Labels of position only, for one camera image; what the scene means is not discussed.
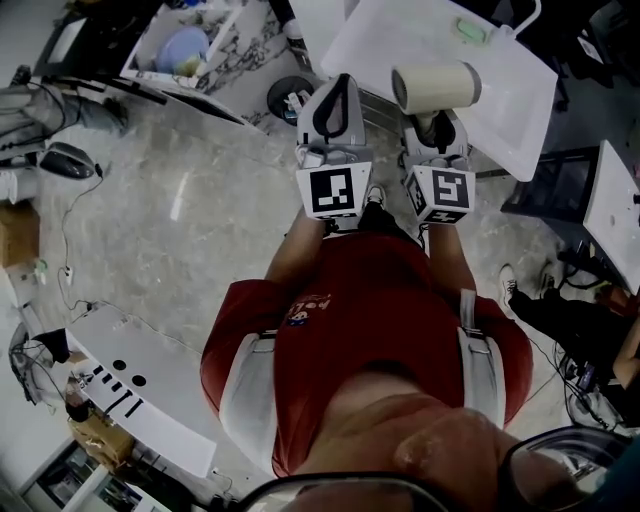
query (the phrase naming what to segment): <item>green object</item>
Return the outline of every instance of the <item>green object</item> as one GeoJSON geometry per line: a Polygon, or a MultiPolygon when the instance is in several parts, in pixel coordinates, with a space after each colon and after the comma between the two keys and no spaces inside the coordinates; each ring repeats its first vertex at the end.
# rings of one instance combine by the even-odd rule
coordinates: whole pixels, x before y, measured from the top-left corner
{"type": "Polygon", "coordinates": [[[456,21],[455,29],[460,37],[469,43],[473,43],[478,46],[484,46],[489,39],[488,34],[470,21],[458,18],[456,21]]]}

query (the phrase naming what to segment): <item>strap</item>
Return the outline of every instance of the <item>strap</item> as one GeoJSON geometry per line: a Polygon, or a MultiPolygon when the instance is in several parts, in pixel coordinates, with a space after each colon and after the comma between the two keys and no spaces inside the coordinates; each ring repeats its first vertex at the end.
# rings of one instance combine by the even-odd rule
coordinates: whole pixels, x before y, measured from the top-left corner
{"type": "Polygon", "coordinates": [[[496,342],[475,327],[476,293],[460,292],[458,342],[464,381],[464,406],[484,414],[499,428],[504,427],[506,389],[502,355],[496,342]]]}
{"type": "Polygon", "coordinates": [[[273,448],[278,430],[273,356],[275,336],[245,336],[220,400],[220,422],[231,440],[256,466],[275,476],[273,448]]]}
{"type": "Polygon", "coordinates": [[[349,127],[349,81],[351,77],[347,74],[341,74],[336,81],[336,85],[331,89],[329,94],[322,100],[320,105],[313,114],[313,127],[322,135],[325,140],[339,137],[347,131],[349,127]],[[334,131],[330,132],[327,123],[333,113],[338,98],[342,97],[341,125],[334,131]]]}
{"type": "Polygon", "coordinates": [[[460,290],[460,323],[463,329],[475,330],[475,307],[476,292],[473,290],[460,290]]]}

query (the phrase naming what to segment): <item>white board with holes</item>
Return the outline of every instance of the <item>white board with holes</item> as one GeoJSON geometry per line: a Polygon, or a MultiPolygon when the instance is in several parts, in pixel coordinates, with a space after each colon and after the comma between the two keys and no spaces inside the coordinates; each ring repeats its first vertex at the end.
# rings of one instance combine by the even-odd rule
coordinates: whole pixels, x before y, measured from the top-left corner
{"type": "Polygon", "coordinates": [[[100,409],[184,470],[209,474],[223,430],[202,390],[200,354],[108,305],[67,328],[67,340],[89,358],[75,372],[88,376],[83,392],[100,409]]]}

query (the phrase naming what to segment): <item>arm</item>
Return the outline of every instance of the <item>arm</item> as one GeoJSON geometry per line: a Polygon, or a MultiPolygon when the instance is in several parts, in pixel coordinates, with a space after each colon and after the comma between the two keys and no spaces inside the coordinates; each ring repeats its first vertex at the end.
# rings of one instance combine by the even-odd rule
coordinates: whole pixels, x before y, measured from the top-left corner
{"type": "Polygon", "coordinates": [[[269,265],[265,279],[294,290],[308,279],[325,231],[324,221],[310,219],[301,208],[269,265]]]}
{"type": "Polygon", "coordinates": [[[439,293],[457,302],[460,300],[460,290],[475,291],[476,283],[464,257],[455,226],[429,226],[429,258],[433,284],[439,293]]]}
{"type": "Polygon", "coordinates": [[[640,359],[636,358],[640,345],[640,317],[631,327],[613,363],[613,373],[625,389],[640,374],[640,359]]]}

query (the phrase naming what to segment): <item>red t-shirt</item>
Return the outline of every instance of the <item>red t-shirt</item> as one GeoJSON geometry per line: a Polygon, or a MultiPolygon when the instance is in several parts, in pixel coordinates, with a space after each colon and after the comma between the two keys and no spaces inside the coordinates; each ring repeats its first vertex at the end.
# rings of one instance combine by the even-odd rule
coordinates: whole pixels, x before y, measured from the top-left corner
{"type": "MultiPolygon", "coordinates": [[[[306,459],[334,393],[367,365],[400,365],[426,393],[461,407],[458,311],[457,301],[448,304],[433,291],[429,259],[418,246],[375,233],[326,240],[299,293],[263,280],[229,287],[204,350],[202,384],[217,413],[243,338],[278,329],[273,466],[278,475],[291,474],[306,459]]],[[[492,300],[476,300],[475,321],[500,347],[510,421],[531,385],[531,346],[492,300]]]]}

